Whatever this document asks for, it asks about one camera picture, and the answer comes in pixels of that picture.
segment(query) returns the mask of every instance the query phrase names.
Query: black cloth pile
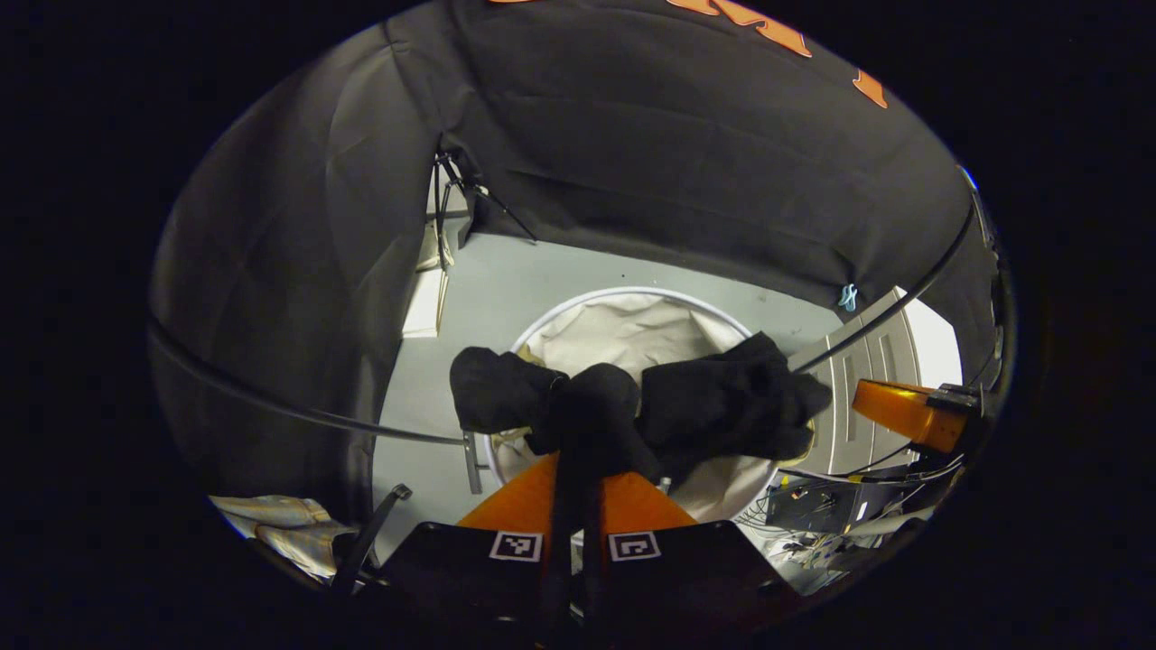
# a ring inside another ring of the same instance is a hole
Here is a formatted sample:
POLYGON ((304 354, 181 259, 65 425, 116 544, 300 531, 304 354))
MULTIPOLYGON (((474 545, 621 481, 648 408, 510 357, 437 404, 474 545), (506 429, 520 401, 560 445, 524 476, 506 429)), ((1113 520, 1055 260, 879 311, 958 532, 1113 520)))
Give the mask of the black cloth pile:
POLYGON ((511 353, 466 348, 450 368, 450 389, 462 429, 529 426, 534 453, 565 449, 599 475, 632 470, 675 487, 719 456, 806 455, 807 422, 831 404, 831 390, 792 374, 762 332, 721 354, 647 368, 640 390, 605 363, 570 378, 511 353))

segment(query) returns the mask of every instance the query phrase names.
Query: metal stand leg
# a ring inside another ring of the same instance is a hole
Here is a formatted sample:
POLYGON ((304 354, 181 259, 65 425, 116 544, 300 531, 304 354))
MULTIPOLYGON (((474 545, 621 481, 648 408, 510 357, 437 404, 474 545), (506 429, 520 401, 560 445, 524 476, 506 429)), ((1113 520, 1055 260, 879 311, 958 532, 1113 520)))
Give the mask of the metal stand leg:
POLYGON ((354 541, 353 548, 349 551, 349 555, 341 562, 338 567, 338 574, 333 576, 333 582, 329 583, 329 592, 334 596, 350 596, 354 592, 354 584, 357 582, 357 573, 361 570, 362 564, 365 562, 365 556, 369 554, 369 549, 373 546, 373 540, 377 539, 378 531, 381 530, 381 524, 385 524, 386 517, 390 516, 390 511, 393 510, 393 504, 398 500, 405 501, 414 494, 414 490, 406 487, 406 483, 398 483, 393 486, 390 494, 385 495, 381 500, 381 504, 377 507, 373 511, 373 517, 365 524, 362 532, 357 535, 357 540, 354 541))
POLYGON ((462 446, 466 450, 466 477, 469 479, 469 494, 482 494, 482 477, 477 473, 477 448, 474 445, 474 434, 461 431, 462 446))

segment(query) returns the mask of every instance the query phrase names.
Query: wire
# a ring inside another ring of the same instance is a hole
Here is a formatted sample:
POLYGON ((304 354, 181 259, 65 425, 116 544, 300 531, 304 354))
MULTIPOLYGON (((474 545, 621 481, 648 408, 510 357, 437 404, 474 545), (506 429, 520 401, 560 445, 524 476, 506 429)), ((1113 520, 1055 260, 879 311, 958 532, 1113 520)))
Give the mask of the wire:
POLYGON ((978 382, 979 378, 984 376, 984 372, 987 372, 987 368, 991 367, 992 362, 1000 357, 1000 355, 995 354, 1000 346, 1001 346, 1000 341, 996 341, 995 345, 992 346, 992 352, 987 353, 987 361, 985 361, 983 368, 980 368, 971 377, 971 381, 969 381, 966 384, 964 384, 965 386, 968 386, 969 389, 972 387, 972 386, 975 386, 976 382, 978 382))
POLYGON ((810 555, 802 561, 803 568, 809 569, 815 566, 815 559, 820 555, 820 551, 822 551, 823 547, 825 547, 831 541, 832 537, 836 535, 824 534, 818 539, 816 539, 815 542, 810 545, 812 552, 810 555))
POLYGON ((887 517, 888 515, 890 515, 891 512, 894 512, 895 510, 897 510, 901 505, 903 505, 903 502, 905 502, 906 500, 909 500, 912 496, 914 496, 917 492, 924 489, 925 487, 927 487, 927 486, 926 485, 921 485, 921 486, 917 487, 916 489, 911 490, 910 494, 907 494, 903 498, 901 498, 898 501, 898 503, 894 503, 891 505, 888 505, 887 508, 883 509, 882 512, 880 512, 877 516, 875 516, 875 519, 882 519, 883 517, 887 517))
POLYGON ((763 523, 763 522, 761 522, 761 520, 758 520, 758 519, 756 519, 754 517, 747 516, 746 512, 740 514, 735 519, 739 523, 742 523, 742 524, 746 524, 746 525, 748 525, 748 526, 750 526, 753 529, 758 529, 758 530, 763 530, 763 531, 775 532, 775 531, 786 530, 786 529, 783 529, 783 527, 779 527, 779 526, 772 526, 772 525, 765 524, 765 523, 763 523))
POLYGON ((169 359, 175 361, 177 365, 183 368, 186 372, 220 390, 221 392, 236 397, 243 401, 247 401, 254 406, 265 408, 266 411, 280 413, 282 415, 288 415, 289 418, 295 418, 297 420, 304 420, 314 424, 346 429, 349 431, 362 431, 387 438, 428 442, 453 446, 465 445, 465 440, 460 437, 453 438, 400 431, 398 429, 378 427, 376 424, 370 424, 369 422, 361 422, 351 418, 327 413, 317 408, 302 408, 299 406, 291 405, 266 393, 265 391, 261 391, 260 389, 249 385, 242 379, 238 379, 237 377, 234 377, 232 375, 229 375, 228 372, 224 372, 207 361, 198 357, 172 334, 170 334, 169 331, 165 330, 164 325, 161 324, 161 320, 157 319, 156 315, 151 311, 148 313, 148 332, 151 334, 160 348, 169 356, 169 359))
POLYGON ((779 552, 776 552, 776 553, 771 553, 770 555, 766 556, 766 559, 770 560, 771 557, 778 557, 779 555, 786 555, 787 553, 799 553, 800 551, 802 551, 802 549, 801 548, 787 548, 786 551, 779 551, 779 552))
POLYGON ((753 520, 749 520, 749 519, 738 519, 738 522, 740 524, 744 525, 744 526, 755 529, 756 531, 762 531, 762 532, 765 532, 765 533, 780 533, 780 534, 777 534, 777 535, 773 535, 773 537, 765 537, 765 538, 763 538, 765 540, 778 540, 778 539, 783 539, 785 537, 791 537, 792 534, 798 534, 799 533, 799 531, 790 531, 790 530, 780 529, 778 526, 769 526, 769 525, 765 525, 765 524, 762 524, 762 523, 758 523, 758 522, 753 522, 753 520))
MULTIPOLYGON (((808 470, 779 470, 784 474, 822 479, 824 481, 830 481, 832 483, 864 483, 864 485, 884 485, 884 486, 897 486, 897 485, 912 485, 924 481, 929 481, 950 474, 957 470, 963 464, 963 455, 956 456, 947 466, 939 470, 933 470, 928 472, 918 472, 914 474, 906 474, 904 477, 879 479, 875 477, 862 477, 859 474, 852 474, 850 477, 832 477, 830 474, 821 474, 818 472, 810 472, 808 470)), ((808 489, 820 489, 817 486, 807 486, 808 489)))
POLYGON ((966 219, 963 220, 963 226, 959 228, 959 232, 956 234, 955 239, 951 242, 951 245, 948 246, 947 251, 943 252, 943 256, 939 259, 939 261, 935 263, 935 266, 933 266, 932 269, 928 271, 927 274, 924 275, 922 279, 920 279, 919 282, 910 291, 907 291, 905 296, 899 298, 891 306, 884 309, 883 312, 873 318, 870 323, 867 323, 862 327, 855 330, 846 339, 839 341, 838 344, 835 344, 827 352, 818 354, 810 361, 795 368, 794 372, 796 374, 806 372, 812 368, 818 365, 820 363, 827 361, 828 359, 831 359, 836 354, 855 345, 857 342, 859 342, 860 339, 875 331, 880 325, 883 325, 884 323, 890 320, 892 316, 903 311, 909 304, 911 304, 912 301, 922 295, 922 293, 926 291, 927 288, 931 287, 932 283, 940 276, 940 274, 947 267, 948 263, 951 261, 951 258, 955 257, 956 251, 959 250, 959 246, 963 244, 963 241, 968 235, 968 230, 971 228, 971 222, 976 219, 977 209, 978 208, 976 206, 976 194, 972 193, 971 209, 968 210, 968 216, 966 219))
POLYGON ((499 208, 502 208, 502 212, 509 214, 510 219, 512 219, 514 221, 514 223, 518 224, 519 228, 521 228, 523 230, 525 230, 526 235, 529 235, 529 241, 531 242, 534 242, 535 244, 538 243, 538 236, 534 235, 534 232, 529 228, 527 228, 526 224, 523 223, 521 220, 518 219, 517 215, 514 215, 512 212, 510 212, 510 208, 505 207, 505 204, 503 204, 502 201, 499 201, 497 197, 491 197, 489 194, 489 192, 479 192, 479 195, 486 197, 487 199, 489 199, 489 200, 494 201, 495 204, 497 204, 497 206, 499 208))
POLYGON ((888 453, 883 458, 880 458, 879 460, 874 460, 872 463, 868 463, 868 464, 864 465, 862 467, 859 467, 858 470, 852 470, 850 472, 844 472, 844 473, 840 473, 840 474, 832 474, 832 475, 833 477, 851 477, 853 474, 858 474, 858 473, 860 473, 860 472, 862 472, 865 470, 868 470, 870 467, 874 467, 875 465, 879 465, 880 463, 885 463, 887 460, 890 460, 891 458, 895 458, 901 452, 906 451, 910 448, 911 448, 911 443, 909 442, 907 444, 901 446, 899 449, 892 451, 891 453, 888 453))

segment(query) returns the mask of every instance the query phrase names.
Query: black fabric tent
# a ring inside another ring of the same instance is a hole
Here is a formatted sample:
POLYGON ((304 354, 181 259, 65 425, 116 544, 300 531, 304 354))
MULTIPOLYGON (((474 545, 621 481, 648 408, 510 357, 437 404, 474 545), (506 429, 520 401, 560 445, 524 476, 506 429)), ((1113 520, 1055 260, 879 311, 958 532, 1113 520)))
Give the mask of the black fabric tent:
MULTIPOLYGON (((852 64, 728 19, 657 0, 453 0, 358 34, 208 153, 161 242, 154 313, 230 375, 376 421, 436 152, 544 241, 830 308, 850 283, 869 304, 920 281, 972 207, 951 154, 898 97, 861 93, 852 64)), ((525 236, 470 199, 474 231, 525 236)), ((955 326, 965 378, 995 345, 985 229, 971 223, 921 298, 955 326)), ((209 492, 365 516, 371 436, 272 415, 153 356, 209 492)))

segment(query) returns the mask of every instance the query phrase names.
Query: gray floor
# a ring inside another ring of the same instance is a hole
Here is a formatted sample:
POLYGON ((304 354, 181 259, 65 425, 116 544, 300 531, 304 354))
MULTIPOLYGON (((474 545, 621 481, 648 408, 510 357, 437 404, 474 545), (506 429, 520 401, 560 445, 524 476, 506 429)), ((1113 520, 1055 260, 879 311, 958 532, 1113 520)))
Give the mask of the gray floor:
MULTIPOLYGON (((455 242, 460 222, 447 222, 455 242)), ((833 312, 761 287, 686 268, 595 251, 492 235, 470 236, 453 251, 442 328, 436 339, 407 339, 381 412, 383 426, 459 437, 450 394, 453 357, 465 347, 505 350, 553 306, 577 295, 622 286, 660 287, 703 300, 753 332, 762 330, 787 355, 833 332, 833 312)), ((484 456, 479 451, 484 463, 484 456)), ((380 500, 405 482, 413 497, 394 509, 377 539, 383 560, 423 520, 453 523, 497 489, 482 471, 483 494, 469 494, 460 448, 379 438, 373 492, 380 500)))

